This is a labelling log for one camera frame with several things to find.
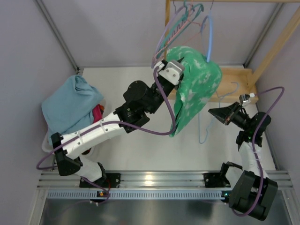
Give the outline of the green tie-dye trousers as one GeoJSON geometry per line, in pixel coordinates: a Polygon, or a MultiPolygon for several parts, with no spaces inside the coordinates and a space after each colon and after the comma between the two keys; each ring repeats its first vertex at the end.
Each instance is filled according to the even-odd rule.
{"type": "Polygon", "coordinates": [[[181,60],[183,79],[176,91],[174,137],[204,108],[222,81],[220,66],[188,46],[176,46],[167,51],[167,60],[181,60]]]}

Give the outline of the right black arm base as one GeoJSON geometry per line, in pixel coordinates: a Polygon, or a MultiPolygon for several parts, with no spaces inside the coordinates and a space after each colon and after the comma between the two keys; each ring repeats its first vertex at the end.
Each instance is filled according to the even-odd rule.
{"type": "Polygon", "coordinates": [[[229,180],[220,172],[209,172],[203,174],[206,188],[230,188],[229,180]]]}

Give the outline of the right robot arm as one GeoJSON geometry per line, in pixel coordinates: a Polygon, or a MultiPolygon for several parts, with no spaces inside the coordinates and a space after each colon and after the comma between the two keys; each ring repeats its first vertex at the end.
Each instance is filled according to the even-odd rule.
{"type": "Polygon", "coordinates": [[[209,113],[224,125],[230,123],[241,128],[236,144],[242,164],[226,162],[219,172],[204,174],[207,188],[232,188],[224,202],[238,216],[251,216],[264,221],[270,211],[278,184],[271,180],[261,163],[262,135],[271,122],[271,117],[258,112],[249,117],[241,103],[209,109],[209,113]]]}

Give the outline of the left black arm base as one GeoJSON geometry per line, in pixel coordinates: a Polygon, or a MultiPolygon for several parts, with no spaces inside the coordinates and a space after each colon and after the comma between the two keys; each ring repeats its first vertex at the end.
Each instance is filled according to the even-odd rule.
{"type": "MultiPolygon", "coordinates": [[[[100,178],[94,181],[94,184],[101,186],[103,188],[118,188],[121,181],[121,174],[120,173],[107,173],[106,178],[100,178]]],[[[95,188],[94,185],[88,183],[87,181],[80,179],[80,188],[95,188]]]]}

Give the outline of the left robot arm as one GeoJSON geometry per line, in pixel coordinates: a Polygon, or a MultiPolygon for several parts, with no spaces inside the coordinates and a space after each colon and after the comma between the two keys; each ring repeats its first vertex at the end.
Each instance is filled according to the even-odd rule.
{"type": "Polygon", "coordinates": [[[60,176],[76,174],[90,182],[101,184],[106,180],[105,169],[100,163],[87,159],[83,153],[92,147],[119,135],[129,134],[149,122],[166,103],[167,97],[183,80],[181,60],[160,61],[154,69],[155,82],[149,87],[143,81],[132,82],[123,97],[125,103],[105,118],[76,132],[51,136],[60,176]]]}

